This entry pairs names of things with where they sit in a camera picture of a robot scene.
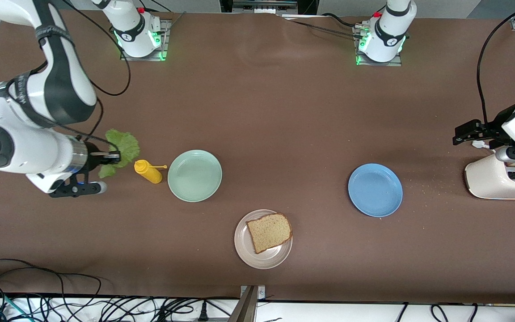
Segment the green lettuce leaf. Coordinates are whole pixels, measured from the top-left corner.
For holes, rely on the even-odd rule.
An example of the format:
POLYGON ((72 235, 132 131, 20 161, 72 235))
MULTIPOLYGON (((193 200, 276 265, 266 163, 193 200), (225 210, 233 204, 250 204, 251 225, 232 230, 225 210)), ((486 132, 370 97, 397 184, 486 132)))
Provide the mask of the green lettuce leaf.
POLYGON ((117 145, 121 153, 121 160, 117 164, 102 165, 98 171, 98 177, 101 179, 113 176, 118 169, 135 161, 141 152, 137 139, 130 132, 110 129, 106 131, 106 139, 117 145))

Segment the mint green plate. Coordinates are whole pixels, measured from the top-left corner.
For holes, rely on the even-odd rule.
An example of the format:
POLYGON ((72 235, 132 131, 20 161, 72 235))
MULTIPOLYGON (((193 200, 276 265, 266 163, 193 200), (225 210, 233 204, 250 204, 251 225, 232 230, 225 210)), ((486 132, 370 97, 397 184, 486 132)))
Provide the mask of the mint green plate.
POLYGON ((220 187, 223 171, 212 153, 193 149, 180 154, 168 170, 168 186, 176 198, 196 203, 210 198, 220 187))

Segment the blue plate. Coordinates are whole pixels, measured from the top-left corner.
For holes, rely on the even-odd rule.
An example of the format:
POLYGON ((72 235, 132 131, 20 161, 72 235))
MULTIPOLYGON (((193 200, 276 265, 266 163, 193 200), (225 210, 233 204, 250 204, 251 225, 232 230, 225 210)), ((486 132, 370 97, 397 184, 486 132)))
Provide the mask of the blue plate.
POLYGON ((390 216, 403 201, 403 187, 396 173, 376 163, 360 165, 352 171, 347 192, 361 213, 374 218, 390 216))

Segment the beige plate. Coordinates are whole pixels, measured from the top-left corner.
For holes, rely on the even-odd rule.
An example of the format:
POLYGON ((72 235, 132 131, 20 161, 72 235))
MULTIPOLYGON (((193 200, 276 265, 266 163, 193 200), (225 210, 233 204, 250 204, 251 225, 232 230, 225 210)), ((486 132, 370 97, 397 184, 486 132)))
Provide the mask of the beige plate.
POLYGON ((267 249, 260 254, 255 252, 253 242, 251 240, 251 233, 249 232, 249 228, 247 228, 247 222, 250 220, 259 220, 264 216, 272 214, 274 214, 272 210, 266 209, 250 212, 242 218, 236 227, 234 243, 237 254, 242 261, 250 267, 262 270, 271 269, 280 265, 290 254, 292 247, 291 237, 285 243, 267 249))

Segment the yellow mustard squeeze bottle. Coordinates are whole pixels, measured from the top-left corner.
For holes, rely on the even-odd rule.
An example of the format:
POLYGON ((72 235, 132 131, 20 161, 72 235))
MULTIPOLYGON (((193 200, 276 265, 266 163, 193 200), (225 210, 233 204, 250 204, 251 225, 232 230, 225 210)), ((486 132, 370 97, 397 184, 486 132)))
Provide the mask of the yellow mustard squeeze bottle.
POLYGON ((135 172, 155 185, 163 181, 163 174, 160 169, 167 168, 167 165, 155 166, 144 159, 137 160, 134 163, 135 172))

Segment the white toaster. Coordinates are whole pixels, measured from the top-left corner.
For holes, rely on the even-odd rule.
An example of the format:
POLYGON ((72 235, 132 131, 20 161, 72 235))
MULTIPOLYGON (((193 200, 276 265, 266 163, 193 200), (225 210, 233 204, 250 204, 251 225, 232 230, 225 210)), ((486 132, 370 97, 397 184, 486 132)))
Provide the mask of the white toaster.
POLYGON ((481 199, 515 200, 515 167, 506 167, 495 155, 466 165, 469 192, 481 199))

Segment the white power strip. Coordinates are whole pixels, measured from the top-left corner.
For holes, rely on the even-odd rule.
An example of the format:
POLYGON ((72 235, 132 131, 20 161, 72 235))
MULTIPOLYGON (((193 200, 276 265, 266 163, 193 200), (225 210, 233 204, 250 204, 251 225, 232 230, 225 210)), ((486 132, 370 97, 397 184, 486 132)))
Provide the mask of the white power strip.
POLYGON ((298 0, 232 0, 233 13, 298 14, 298 0))

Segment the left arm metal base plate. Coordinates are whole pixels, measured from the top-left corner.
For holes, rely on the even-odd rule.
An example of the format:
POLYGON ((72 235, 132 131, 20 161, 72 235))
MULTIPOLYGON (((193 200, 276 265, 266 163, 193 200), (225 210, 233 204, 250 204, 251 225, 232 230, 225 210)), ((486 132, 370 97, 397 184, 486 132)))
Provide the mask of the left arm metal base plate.
POLYGON ((395 50, 395 56, 389 61, 380 62, 372 59, 365 52, 370 46, 371 40, 374 39, 370 32, 370 25, 368 21, 362 21, 352 27, 353 35, 355 35, 355 59, 356 65, 369 65, 374 67, 400 67, 402 65, 401 50, 403 49, 403 42, 406 37, 402 39, 400 45, 395 50))

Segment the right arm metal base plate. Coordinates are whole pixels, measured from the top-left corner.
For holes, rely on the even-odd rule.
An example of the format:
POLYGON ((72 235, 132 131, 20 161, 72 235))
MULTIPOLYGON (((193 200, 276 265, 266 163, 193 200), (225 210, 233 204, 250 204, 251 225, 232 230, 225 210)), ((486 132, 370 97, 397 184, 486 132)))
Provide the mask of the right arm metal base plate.
POLYGON ((132 42, 129 41, 129 34, 115 32, 117 43, 121 47, 120 60, 166 61, 172 21, 150 16, 149 22, 143 25, 143 30, 132 42))

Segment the aluminium frame beam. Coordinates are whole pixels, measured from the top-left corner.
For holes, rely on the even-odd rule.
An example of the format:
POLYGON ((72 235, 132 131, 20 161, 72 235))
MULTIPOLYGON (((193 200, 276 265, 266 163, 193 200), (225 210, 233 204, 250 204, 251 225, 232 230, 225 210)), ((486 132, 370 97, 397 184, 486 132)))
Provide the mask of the aluminium frame beam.
POLYGON ((258 301, 265 297, 265 285, 242 285, 241 298, 231 313, 228 322, 255 322, 258 301))

